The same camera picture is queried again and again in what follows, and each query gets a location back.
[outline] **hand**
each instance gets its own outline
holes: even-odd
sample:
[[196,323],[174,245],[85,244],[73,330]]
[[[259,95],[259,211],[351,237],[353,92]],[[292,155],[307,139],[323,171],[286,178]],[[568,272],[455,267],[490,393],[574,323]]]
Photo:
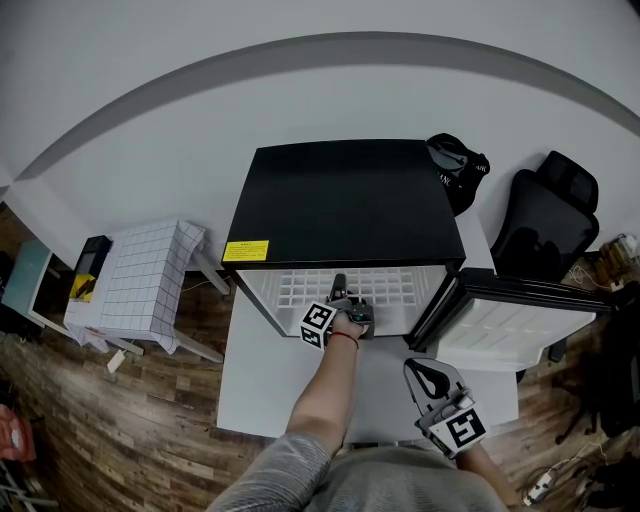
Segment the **hand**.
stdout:
[[331,328],[331,332],[343,332],[356,340],[362,336],[362,333],[364,332],[364,327],[349,320],[349,315],[344,311],[341,311],[334,317]]

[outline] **gray shirt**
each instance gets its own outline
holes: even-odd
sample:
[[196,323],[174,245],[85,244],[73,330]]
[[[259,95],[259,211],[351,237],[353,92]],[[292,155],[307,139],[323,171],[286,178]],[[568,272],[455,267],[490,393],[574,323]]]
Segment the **gray shirt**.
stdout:
[[505,511],[480,476],[411,448],[336,457],[308,434],[285,434],[223,492],[210,511]]

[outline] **gray sleeve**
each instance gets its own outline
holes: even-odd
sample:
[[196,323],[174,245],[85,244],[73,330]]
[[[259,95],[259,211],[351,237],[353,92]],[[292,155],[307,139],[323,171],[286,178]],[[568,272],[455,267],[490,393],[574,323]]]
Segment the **gray sleeve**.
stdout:
[[285,434],[218,496],[209,512],[302,510],[330,462],[327,449],[312,435]]

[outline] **yellow object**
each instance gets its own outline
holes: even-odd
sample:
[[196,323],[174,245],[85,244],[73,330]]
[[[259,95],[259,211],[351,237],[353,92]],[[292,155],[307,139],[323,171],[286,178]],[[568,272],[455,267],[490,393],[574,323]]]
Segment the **yellow object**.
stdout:
[[71,287],[70,299],[83,300],[91,302],[93,289],[96,286],[96,278],[89,274],[77,275]]
[[229,242],[222,261],[265,261],[269,240],[258,242]]

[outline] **person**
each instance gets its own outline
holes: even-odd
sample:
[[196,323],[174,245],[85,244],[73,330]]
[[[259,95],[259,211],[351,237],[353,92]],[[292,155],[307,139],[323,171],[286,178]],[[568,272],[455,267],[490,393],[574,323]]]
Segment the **person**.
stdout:
[[362,331],[345,313],[336,315],[334,334],[286,433],[209,511],[493,512],[519,506],[515,490],[480,443],[457,457],[457,469],[440,453],[397,446],[334,459],[349,424]]

